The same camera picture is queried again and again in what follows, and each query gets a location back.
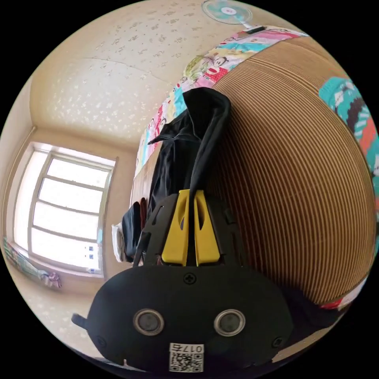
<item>bed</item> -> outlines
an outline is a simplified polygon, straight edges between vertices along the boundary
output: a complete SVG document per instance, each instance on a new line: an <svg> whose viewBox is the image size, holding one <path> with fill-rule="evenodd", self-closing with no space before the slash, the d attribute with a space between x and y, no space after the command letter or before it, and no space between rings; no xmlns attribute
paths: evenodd
<svg viewBox="0 0 379 379"><path fill-rule="evenodd" d="M160 145L147 142L185 109L182 94L199 86L232 104L206 190L230 206L250 265L322 308L343 309L379 248L379 136L358 89L303 33L269 27L233 35L189 63L147 126L131 204L149 197Z"/></svg>

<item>window frame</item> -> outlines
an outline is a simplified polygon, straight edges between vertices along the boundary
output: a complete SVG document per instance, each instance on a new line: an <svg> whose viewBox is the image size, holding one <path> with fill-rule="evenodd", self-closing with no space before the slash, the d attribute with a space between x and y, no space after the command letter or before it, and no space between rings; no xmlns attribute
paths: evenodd
<svg viewBox="0 0 379 379"><path fill-rule="evenodd" d="M93 161L90 161L88 159L78 158L78 157L75 157L75 156L71 156L69 154L57 152L57 151L55 151L56 149L52 148L51 150L45 150L45 149L37 147L37 146L32 146L32 151L31 151L30 155L28 156L28 160L27 160L27 163L26 163L25 167L23 168L21 179L20 179L20 181L17 184L17 192L16 192L16 196L15 196L15 202L14 202L14 205L13 205L13 215L12 215L12 217L13 217L12 218L12 230L11 230L11 233L12 233L12 236L11 236L12 237L11 238L12 239L12 244L15 245L15 247L17 248L17 250L21 254L23 254L26 258L31 258L35 262L40 263L42 265L45 265L45 266L47 265L47 266L50 266L51 268L58 268L58 269L68 270L68 271L70 271L70 272L72 272L74 274L77 274L77 275L90 273L90 274L95 274L95 275L100 276L101 278L103 278L104 277L103 231L104 231L104 225L105 225L105 213L106 213L106 205L107 205L107 200L108 200L109 187L110 187L110 184L111 184L111 178L112 178L114 166L112 167L110 165L106 165L106 164L102 164L102 163L98 163L98 162L93 162ZM18 199L18 196L19 196L19 191L20 191L21 183L23 181L23 178L24 178L24 175L25 175L25 171L26 171L26 169L27 169L27 167L28 167L28 165L30 163L30 160L31 160L34 152L45 153L45 154L47 154L47 157L46 157L46 161L45 161L45 163L44 163L44 165L43 165L43 167L42 167L42 169L41 169L41 171L39 173L39 176L38 176L38 179L37 179L37 182L36 182L36 186L35 186L35 188L33 190L32 201L31 201L30 208L29 208L29 218L28 218L28 250L26 251L22 246L19 246L17 244L17 242L15 241L15 239L14 239L15 212L16 212L16 203L17 203L17 199ZM54 159L58 159L58 160L61 160L61 161L66 161L68 163L74 163L74 164L78 164L78 165L81 165L81 166L84 166L84 167L93 168L93 169L97 169L97 170L108 172L107 178L106 178L106 181L105 181L105 187L101 188L101 187L86 185L86 184L72 182L72 181L69 181L69 180L65 180L65 179L61 179L61 178L57 178L57 177L48 175L47 172L49 170L50 164L51 164L51 162ZM40 200L39 199L39 194L41 192L41 188L42 188L43 181L44 181L45 178L48 178L48 179L51 179L51 180L56 180L58 182L73 184L75 186L89 188L89 189L94 189L94 190L98 190L98 191L103 192L103 195L102 195L102 198L101 198L101 202L100 202L100 207L99 207L99 213L80 211L80 210L76 210L76 209L70 209L70 208L66 208L64 206L58 206L58 205L55 205L55 204L52 204L52 203ZM65 234L62 234L62 233L57 233L57 232L50 231L50 230L47 230L47 229L44 229L44 228L41 228L39 226L34 225L33 224L34 211L35 211L35 206L36 206L37 202L41 202L41 203L44 203L44 204L47 204L47 205L51 205L51 206L54 206L54 207L60 208L60 209L71 210L71 211L74 211L74 212L77 212L77 213L97 215L98 216L97 239L96 240L91 240L91 239L88 239L88 238L80 238L80 237L76 237L76 236L65 235ZM70 239L77 240L77 241L85 241L85 242L91 242L93 244L97 244L97 246L98 246L99 269L98 270L94 270L94 269L88 269L88 268L80 267L80 266L76 266L76 265L70 265L70 264L62 263L62 262L59 262L59 261L55 261L55 260L52 260L52 259L49 259L49 258L46 258L46 257L43 257L43 256L41 256L39 254L34 253L32 251L32 228L35 228L37 230L40 230L40 231L43 231L43 232L46 232L46 233L49 233L49 234L52 234L52 235L56 235L56 236L62 236L62 237L70 238Z"/></svg>

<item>window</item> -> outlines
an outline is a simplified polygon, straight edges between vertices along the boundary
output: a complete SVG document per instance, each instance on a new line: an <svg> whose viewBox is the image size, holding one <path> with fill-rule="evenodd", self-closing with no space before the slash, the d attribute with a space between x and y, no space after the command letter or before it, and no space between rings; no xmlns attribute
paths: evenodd
<svg viewBox="0 0 379 379"><path fill-rule="evenodd" d="M19 186L14 243L30 257L102 274L102 230L114 161L35 149Z"/></svg>

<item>sensor eye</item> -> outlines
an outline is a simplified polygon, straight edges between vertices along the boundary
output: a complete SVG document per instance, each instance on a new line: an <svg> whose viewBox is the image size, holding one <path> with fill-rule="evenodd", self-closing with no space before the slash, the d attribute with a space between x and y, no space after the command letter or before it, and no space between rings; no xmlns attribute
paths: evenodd
<svg viewBox="0 0 379 379"><path fill-rule="evenodd" d="M162 315L153 309L142 309L133 318L135 329L145 336L156 336L164 328Z"/></svg>
<svg viewBox="0 0 379 379"><path fill-rule="evenodd" d="M242 312L228 309L217 315L214 320L215 331L223 337L232 337L245 327L246 319Z"/></svg>

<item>yellow plastic part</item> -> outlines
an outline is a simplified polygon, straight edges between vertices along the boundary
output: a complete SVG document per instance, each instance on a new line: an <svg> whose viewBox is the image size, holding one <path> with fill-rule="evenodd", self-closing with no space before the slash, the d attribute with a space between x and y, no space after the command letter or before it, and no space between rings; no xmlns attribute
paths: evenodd
<svg viewBox="0 0 379 379"><path fill-rule="evenodd" d="M196 263L198 266L205 263L216 263L220 259L220 252L206 205L204 191L196 192L194 203Z"/></svg>
<svg viewBox="0 0 379 379"><path fill-rule="evenodd" d="M165 263L186 266L188 252L188 210L190 190L179 191L175 212L162 253Z"/></svg>

